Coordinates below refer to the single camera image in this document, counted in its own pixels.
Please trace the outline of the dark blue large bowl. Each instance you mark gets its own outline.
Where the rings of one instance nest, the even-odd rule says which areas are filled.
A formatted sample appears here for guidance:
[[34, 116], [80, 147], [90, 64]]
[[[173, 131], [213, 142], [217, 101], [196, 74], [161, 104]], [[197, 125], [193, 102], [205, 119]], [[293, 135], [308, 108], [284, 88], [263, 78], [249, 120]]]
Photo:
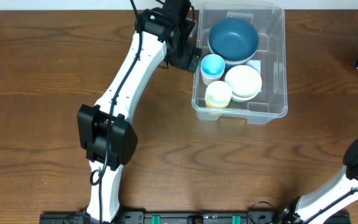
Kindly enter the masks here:
[[259, 34], [250, 22], [227, 17], [212, 26], [208, 44], [215, 54], [238, 62], [253, 56], [259, 46]]
[[240, 61], [230, 61], [230, 60], [224, 60], [225, 62], [225, 69], [229, 70], [232, 67], [238, 66], [238, 65], [245, 65], [248, 60], [240, 60]]

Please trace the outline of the light blue plastic cup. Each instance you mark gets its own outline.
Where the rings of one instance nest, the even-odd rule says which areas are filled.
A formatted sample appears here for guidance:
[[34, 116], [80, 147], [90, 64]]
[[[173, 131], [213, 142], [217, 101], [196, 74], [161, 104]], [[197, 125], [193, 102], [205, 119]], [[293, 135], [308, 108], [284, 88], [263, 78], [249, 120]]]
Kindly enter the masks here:
[[217, 54], [209, 54], [201, 61], [201, 73], [208, 78], [220, 77], [226, 68], [224, 59]]

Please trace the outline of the beige large bowl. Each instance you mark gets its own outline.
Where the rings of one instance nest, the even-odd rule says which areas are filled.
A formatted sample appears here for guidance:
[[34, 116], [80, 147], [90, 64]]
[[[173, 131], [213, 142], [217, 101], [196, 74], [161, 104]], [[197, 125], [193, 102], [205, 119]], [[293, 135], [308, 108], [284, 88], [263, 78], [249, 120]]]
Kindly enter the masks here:
[[[208, 48], [209, 48], [209, 51], [212, 53], [212, 54], [216, 54], [216, 52], [213, 50], [213, 48], [211, 47], [211, 44], [209, 43], [208, 41]], [[225, 59], [224, 57], [223, 60], [225, 61], [226, 65], [243, 65], [243, 64], [246, 64], [254, 55], [256, 54], [256, 52], [254, 52], [250, 57], [248, 58], [245, 58], [245, 59], [242, 59], [242, 60], [238, 60], [238, 61], [233, 61], [233, 60], [228, 60], [228, 59]]]

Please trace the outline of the pink plastic cup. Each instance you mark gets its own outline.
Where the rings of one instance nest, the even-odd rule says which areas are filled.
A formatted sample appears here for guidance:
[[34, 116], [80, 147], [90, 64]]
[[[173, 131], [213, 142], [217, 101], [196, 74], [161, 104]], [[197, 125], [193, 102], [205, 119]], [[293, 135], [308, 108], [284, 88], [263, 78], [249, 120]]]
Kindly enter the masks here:
[[218, 75], [208, 75], [206, 73], [201, 73], [202, 81], [206, 86], [208, 86], [212, 82], [220, 81], [221, 77], [222, 77], [222, 73]]

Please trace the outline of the white mint plastic cup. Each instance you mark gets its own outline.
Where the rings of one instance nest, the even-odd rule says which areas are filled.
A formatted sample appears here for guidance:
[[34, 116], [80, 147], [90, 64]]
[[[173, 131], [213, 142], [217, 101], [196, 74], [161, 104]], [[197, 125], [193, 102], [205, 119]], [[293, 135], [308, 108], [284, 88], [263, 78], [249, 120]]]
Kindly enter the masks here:
[[224, 103], [231, 100], [232, 89], [226, 82], [215, 81], [208, 85], [206, 96], [214, 103]]

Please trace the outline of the yellow cup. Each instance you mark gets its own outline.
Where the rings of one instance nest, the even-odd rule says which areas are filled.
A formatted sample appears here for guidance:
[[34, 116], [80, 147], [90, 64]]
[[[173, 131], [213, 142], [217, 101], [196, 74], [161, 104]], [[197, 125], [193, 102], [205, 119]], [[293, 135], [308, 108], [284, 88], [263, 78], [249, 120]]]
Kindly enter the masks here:
[[213, 116], [220, 116], [221, 115], [220, 112], [216, 112], [216, 110], [223, 110], [228, 105], [227, 103], [221, 106], [211, 105], [208, 100], [206, 100], [205, 103], [207, 108], [211, 108], [213, 110], [213, 112], [209, 112], [209, 114]]
[[224, 102], [224, 103], [214, 103], [214, 102], [212, 102], [207, 96], [205, 97], [205, 101], [206, 101], [206, 100], [208, 100], [211, 105], [216, 105], [216, 106], [217, 106], [217, 105], [219, 105], [219, 106], [225, 105], [226, 103], [229, 104], [229, 102], [230, 102], [230, 101], [226, 101], [226, 102]]

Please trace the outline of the white small bowl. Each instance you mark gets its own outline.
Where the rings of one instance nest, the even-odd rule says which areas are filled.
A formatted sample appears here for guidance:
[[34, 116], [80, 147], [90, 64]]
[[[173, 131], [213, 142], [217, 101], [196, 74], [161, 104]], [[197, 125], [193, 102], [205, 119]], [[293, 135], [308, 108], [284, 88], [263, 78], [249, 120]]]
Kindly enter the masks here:
[[225, 75], [224, 81], [232, 91], [258, 91], [262, 89], [262, 78], [258, 71], [247, 65], [232, 67]]

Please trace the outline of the grey small bowl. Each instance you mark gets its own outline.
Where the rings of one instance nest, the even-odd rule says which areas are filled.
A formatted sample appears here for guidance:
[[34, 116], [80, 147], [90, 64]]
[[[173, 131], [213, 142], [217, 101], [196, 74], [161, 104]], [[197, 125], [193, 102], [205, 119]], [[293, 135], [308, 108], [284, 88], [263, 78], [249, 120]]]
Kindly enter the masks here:
[[236, 101], [236, 102], [245, 102], [245, 101], [248, 101], [248, 100], [251, 100], [251, 99], [253, 99], [253, 98], [255, 98], [255, 95], [254, 96], [250, 96], [250, 97], [245, 97], [245, 98], [243, 98], [243, 97], [239, 97], [239, 96], [236, 96], [236, 95], [232, 95], [232, 100], [233, 101]]

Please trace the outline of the yellow small bowl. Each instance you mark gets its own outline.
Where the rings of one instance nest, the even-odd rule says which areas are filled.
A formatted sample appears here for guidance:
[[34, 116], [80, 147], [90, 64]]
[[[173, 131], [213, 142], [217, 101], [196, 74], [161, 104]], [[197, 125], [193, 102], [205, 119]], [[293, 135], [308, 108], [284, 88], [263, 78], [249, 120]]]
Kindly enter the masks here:
[[248, 101], [259, 94], [258, 91], [232, 91], [232, 99], [234, 101]]

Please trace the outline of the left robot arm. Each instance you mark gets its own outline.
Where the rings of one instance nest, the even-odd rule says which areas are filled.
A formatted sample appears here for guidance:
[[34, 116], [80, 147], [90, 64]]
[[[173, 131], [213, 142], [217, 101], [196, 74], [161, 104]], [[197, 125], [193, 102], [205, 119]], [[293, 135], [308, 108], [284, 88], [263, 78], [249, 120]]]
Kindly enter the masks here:
[[111, 223], [118, 214], [122, 170], [138, 142], [133, 115], [155, 69], [161, 62], [189, 72], [198, 68], [201, 49], [188, 40], [196, 30], [189, 13], [195, 13], [189, 0], [166, 0], [161, 7], [136, 11], [131, 46], [114, 80], [93, 106], [80, 107], [80, 145], [91, 167], [84, 223]]

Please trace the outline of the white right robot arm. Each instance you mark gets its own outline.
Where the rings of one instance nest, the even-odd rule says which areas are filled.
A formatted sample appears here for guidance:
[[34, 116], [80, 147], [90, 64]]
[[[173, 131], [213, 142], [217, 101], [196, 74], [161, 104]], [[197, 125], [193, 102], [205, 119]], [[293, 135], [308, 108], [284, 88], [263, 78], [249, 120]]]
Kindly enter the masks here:
[[274, 223], [324, 223], [358, 200], [358, 138], [349, 146], [339, 172], [314, 192], [301, 196]]

